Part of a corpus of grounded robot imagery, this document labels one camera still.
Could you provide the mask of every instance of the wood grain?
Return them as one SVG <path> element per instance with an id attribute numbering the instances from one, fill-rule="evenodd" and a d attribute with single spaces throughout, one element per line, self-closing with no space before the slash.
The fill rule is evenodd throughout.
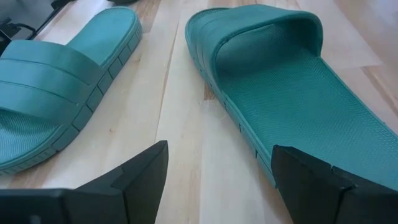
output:
<path id="1" fill-rule="evenodd" d="M 394 0 L 140 0 L 138 48 L 79 136 L 1 188 L 75 188 L 159 140 L 169 172 L 156 223 L 292 223 L 276 189 L 190 59 L 184 27 L 208 7 L 268 4 L 306 10 L 324 28 L 323 58 L 398 133 L 397 4 Z M 71 2 L 38 36 L 66 44 L 105 0 Z"/>

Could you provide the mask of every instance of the teal slide sandal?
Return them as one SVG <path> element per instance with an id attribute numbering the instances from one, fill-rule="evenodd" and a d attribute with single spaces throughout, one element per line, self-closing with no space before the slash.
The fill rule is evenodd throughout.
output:
<path id="1" fill-rule="evenodd" d="M 398 138 L 320 57 L 317 16 L 265 5 L 209 9 L 188 21 L 185 37 L 271 182 L 280 145 L 398 190 Z"/>
<path id="2" fill-rule="evenodd" d="M 141 36 L 136 13 L 114 7 L 65 46 L 11 42 L 0 58 L 0 174 L 33 166 L 70 144 Z"/>

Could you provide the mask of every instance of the textured footbed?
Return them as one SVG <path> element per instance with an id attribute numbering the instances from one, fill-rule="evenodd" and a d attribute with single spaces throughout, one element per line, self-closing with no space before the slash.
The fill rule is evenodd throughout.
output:
<path id="1" fill-rule="evenodd" d="M 280 22 L 232 37 L 218 52 L 216 71 L 221 95 L 239 110 L 226 106 L 228 112 L 239 128 L 249 125 L 253 134 L 247 138 L 252 146 L 258 145 L 253 139 L 264 146 L 254 152 L 266 163 L 266 172 L 271 167 L 266 155 L 272 154 L 274 145 L 293 146 L 398 190 L 397 136 L 320 57 L 298 43 L 288 24 Z M 208 80 L 206 73 L 201 74 Z"/>
<path id="2" fill-rule="evenodd" d="M 115 7 L 95 16 L 67 44 L 94 60 L 105 71 L 86 105 L 72 124 L 62 129 L 30 116 L 0 110 L 0 174 L 19 172 L 70 144 L 91 118 L 141 36 L 141 24 L 129 9 Z"/>

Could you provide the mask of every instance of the light wood table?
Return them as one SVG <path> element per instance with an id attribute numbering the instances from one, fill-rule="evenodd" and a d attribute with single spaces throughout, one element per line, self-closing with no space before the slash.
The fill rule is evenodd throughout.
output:
<path id="1" fill-rule="evenodd" d="M 153 143 L 169 141 L 157 223 L 291 223 L 276 189 L 192 64 L 184 27 L 208 7 L 269 4 L 317 14 L 322 56 L 398 133 L 398 2 L 395 0 L 140 0 L 144 36 L 80 135 L 61 153 L 2 188 L 75 188 Z M 37 39 L 66 44 L 105 0 L 77 0 Z"/>

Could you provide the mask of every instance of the wooden surface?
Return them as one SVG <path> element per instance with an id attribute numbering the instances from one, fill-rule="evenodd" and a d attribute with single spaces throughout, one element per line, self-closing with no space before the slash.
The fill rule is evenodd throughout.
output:
<path id="1" fill-rule="evenodd" d="M 184 39 L 201 9 L 268 4 L 314 12 L 323 58 L 398 133 L 398 2 L 395 0 L 140 0 L 144 36 L 80 135 L 61 153 L 2 188 L 75 188 L 153 143 L 169 141 L 157 223 L 292 223 L 248 145 L 194 68 Z M 66 44 L 105 0 L 77 0 L 37 39 Z"/>

